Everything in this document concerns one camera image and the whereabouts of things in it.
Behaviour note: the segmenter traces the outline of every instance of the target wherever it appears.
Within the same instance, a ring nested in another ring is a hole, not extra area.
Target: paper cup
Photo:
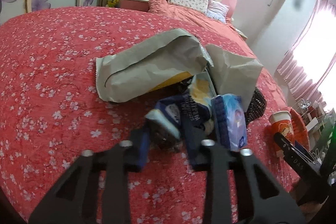
[[[271,132],[274,135],[277,132],[280,132],[283,136],[285,136],[292,144],[295,142],[294,131],[291,121],[291,115],[288,111],[279,111],[273,113],[269,117],[269,122],[271,123]],[[281,148],[275,143],[275,150],[277,152],[277,157],[283,157],[283,151]]]

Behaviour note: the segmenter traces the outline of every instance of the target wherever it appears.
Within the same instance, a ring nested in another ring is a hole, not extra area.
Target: paper bag
[[[162,32],[115,55],[96,59],[96,87],[104,101],[126,102],[204,71],[212,63],[183,29]]]
[[[217,93],[240,96],[246,112],[263,68],[262,64],[257,59],[233,54],[213,44],[206,45],[206,50],[214,64],[209,70]]]

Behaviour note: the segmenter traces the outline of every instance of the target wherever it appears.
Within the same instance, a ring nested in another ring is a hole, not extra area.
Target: blue package
[[[217,139],[225,148],[239,151],[247,144],[246,124],[241,97],[218,95],[211,99]]]
[[[211,98],[216,96],[208,72],[195,75],[187,90],[179,95],[159,100],[145,118],[151,128],[166,137],[180,140],[181,115],[186,116],[193,127],[201,128],[206,134],[213,130],[211,120]]]

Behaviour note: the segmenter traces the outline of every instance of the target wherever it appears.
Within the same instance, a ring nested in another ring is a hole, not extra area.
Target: red floral bedspread
[[[201,27],[122,9],[44,10],[0,28],[0,185],[22,217],[28,219],[82,150],[107,150],[125,139],[164,97],[158,91],[127,103],[103,102],[95,88],[95,58],[172,28],[246,55],[236,42]],[[297,176],[275,157],[265,129],[271,113],[283,107],[274,100],[278,87],[266,71],[257,86],[268,106],[248,127],[249,147],[289,190]],[[190,169],[185,152],[152,149],[144,171],[129,175],[132,223],[201,223],[204,189],[205,174]],[[233,185],[231,199],[236,220]]]

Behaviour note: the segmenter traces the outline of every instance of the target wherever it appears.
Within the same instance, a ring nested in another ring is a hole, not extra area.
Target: pink curtain
[[[336,62],[335,23],[336,6],[317,0],[307,25],[278,65],[277,71],[296,100],[326,105],[318,88]]]

